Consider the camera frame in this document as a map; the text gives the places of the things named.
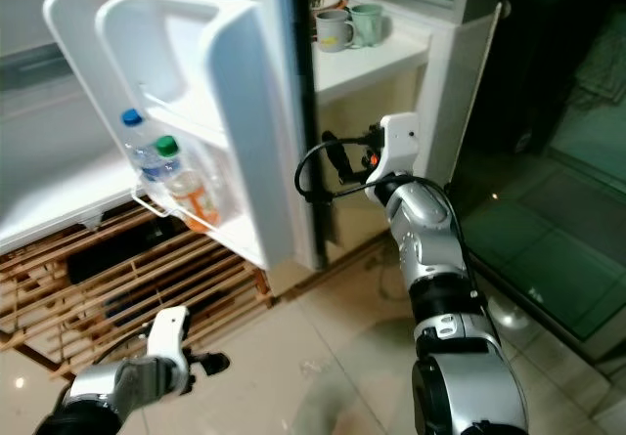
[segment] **blue bottle cap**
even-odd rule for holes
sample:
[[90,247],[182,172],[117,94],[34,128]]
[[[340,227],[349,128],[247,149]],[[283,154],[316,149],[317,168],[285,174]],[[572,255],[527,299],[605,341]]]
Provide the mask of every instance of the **blue bottle cap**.
[[137,110],[129,109],[122,113],[121,121],[126,127],[134,127],[141,124],[144,119],[141,115],[139,115],[139,112],[137,112]]

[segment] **orange juice bottle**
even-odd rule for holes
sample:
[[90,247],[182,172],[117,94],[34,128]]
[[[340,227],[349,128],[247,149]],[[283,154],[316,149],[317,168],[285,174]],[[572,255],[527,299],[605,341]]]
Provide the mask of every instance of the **orange juice bottle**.
[[[210,225],[217,225],[219,214],[201,182],[198,173],[184,166],[180,159],[180,149],[170,135],[159,138],[156,143],[158,154],[165,160],[160,180],[163,182],[176,203]],[[190,230],[205,233],[208,227],[196,219],[187,216],[185,224]]]

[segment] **mug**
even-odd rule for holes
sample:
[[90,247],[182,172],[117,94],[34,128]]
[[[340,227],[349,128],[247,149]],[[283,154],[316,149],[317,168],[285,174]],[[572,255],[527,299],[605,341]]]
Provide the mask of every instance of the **mug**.
[[[356,31],[348,19],[345,10],[329,10],[318,13],[315,17],[317,26],[317,44],[323,52],[339,52],[352,45]],[[348,28],[352,28],[352,37],[348,39]]]
[[354,44],[358,47],[378,46],[382,41],[382,6],[357,5],[350,9],[356,28]]

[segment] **green mug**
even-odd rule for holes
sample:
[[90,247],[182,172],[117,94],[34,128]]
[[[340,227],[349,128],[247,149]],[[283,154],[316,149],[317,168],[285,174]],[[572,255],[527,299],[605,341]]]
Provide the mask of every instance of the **green mug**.
[[350,9],[356,28],[356,47],[378,46],[382,41],[382,5],[357,5]]

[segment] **tile floor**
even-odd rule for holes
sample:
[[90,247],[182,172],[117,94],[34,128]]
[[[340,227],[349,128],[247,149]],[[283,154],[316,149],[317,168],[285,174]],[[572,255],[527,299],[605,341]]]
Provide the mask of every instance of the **tile floor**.
[[[122,433],[415,433],[413,323],[394,257],[383,244],[220,337],[211,349],[230,356],[227,371],[199,376],[192,394],[134,413]],[[572,357],[552,374],[566,352],[534,323],[503,335],[528,399],[530,433],[602,435],[587,414],[604,381]],[[578,369],[575,380],[570,367]],[[7,433],[32,433],[62,383],[13,351],[0,355],[0,379]],[[586,392],[575,391],[581,385]]]

